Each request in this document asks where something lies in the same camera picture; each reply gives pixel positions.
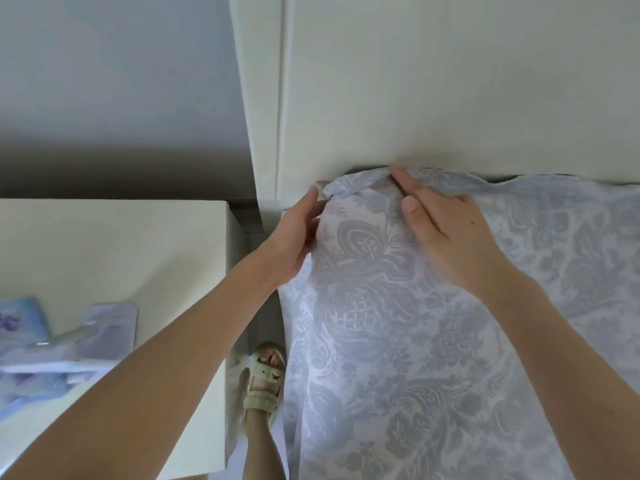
gray wall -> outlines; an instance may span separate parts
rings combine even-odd
[[[0,0],[0,196],[253,198],[228,0]]]

bedsheet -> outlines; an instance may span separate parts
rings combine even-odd
[[[473,194],[508,258],[640,391],[639,186],[411,173]],[[279,290],[291,478],[572,478],[513,347],[421,256],[387,170],[324,192],[318,246]]]

hand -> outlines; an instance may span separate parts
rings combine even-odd
[[[276,286],[288,283],[300,272],[307,254],[316,244],[316,230],[319,215],[324,210],[326,200],[318,201],[318,190],[312,186],[309,192],[288,209],[276,230],[260,246],[261,252],[269,257],[276,273]]]
[[[407,224],[446,279],[484,300],[521,274],[498,248],[471,195],[444,196],[398,166],[389,173],[408,195],[402,201]]]

floor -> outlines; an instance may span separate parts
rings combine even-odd
[[[257,206],[247,205],[242,206],[241,208],[234,208],[232,205],[231,207],[233,215],[243,227],[247,237],[249,238],[251,250],[257,249],[265,239]],[[247,332],[249,348],[251,351],[256,350],[256,348],[258,348],[258,346],[263,342],[274,342],[284,348],[284,327],[282,324],[282,312],[280,311],[280,300],[278,299],[277,292],[271,295],[260,311],[258,311],[255,318],[249,324]],[[271,434],[278,446],[280,458],[282,459],[283,465],[285,465],[285,471],[287,472],[288,478],[289,473],[286,468],[287,457],[285,454],[284,430],[282,427],[281,414],[276,416],[271,427]],[[242,478],[245,456],[246,440],[242,438],[238,441],[236,450],[229,459],[227,469],[221,472],[209,474],[209,480],[240,480]]]

sandal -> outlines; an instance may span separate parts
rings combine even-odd
[[[276,353],[283,364],[283,367],[286,367],[286,362],[284,359],[284,354],[280,347],[270,342],[263,343],[258,350],[250,357],[249,359],[249,382],[246,387],[246,397],[243,402],[243,416],[242,416],[242,431],[244,436],[246,433],[244,431],[244,423],[246,420],[246,411],[249,409],[258,409],[262,411],[266,411],[269,414],[269,426],[273,422],[276,417],[276,412],[278,410],[278,405],[282,400],[282,390],[284,385],[284,374],[285,371],[283,369],[277,369],[276,367],[271,367],[268,364],[260,362],[260,355],[262,355],[265,349],[272,349],[274,353]],[[270,382],[272,384],[277,384],[278,393],[274,394],[265,390],[252,390],[253,379],[258,378],[263,381]]]

